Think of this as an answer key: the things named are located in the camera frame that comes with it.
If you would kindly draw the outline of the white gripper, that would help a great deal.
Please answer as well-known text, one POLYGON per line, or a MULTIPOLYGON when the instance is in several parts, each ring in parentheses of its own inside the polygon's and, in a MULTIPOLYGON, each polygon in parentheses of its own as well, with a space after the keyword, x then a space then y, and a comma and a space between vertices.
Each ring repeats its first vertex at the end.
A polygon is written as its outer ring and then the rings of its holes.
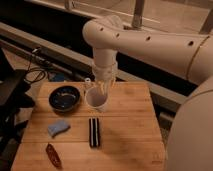
POLYGON ((111 66, 99 67, 92 64, 92 73, 95 76, 97 86, 102 95, 107 95, 109 91, 109 81, 113 80, 117 74, 117 64, 114 63, 111 66))

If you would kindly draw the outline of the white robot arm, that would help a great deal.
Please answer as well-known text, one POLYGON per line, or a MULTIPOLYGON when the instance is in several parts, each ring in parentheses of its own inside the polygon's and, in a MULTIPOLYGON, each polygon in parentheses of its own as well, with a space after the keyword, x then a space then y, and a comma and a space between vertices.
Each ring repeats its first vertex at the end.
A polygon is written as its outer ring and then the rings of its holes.
POLYGON ((115 80, 117 53, 197 85, 172 123, 165 171, 213 171, 213 36, 126 30, 116 15, 86 22, 82 34, 103 93, 115 80))

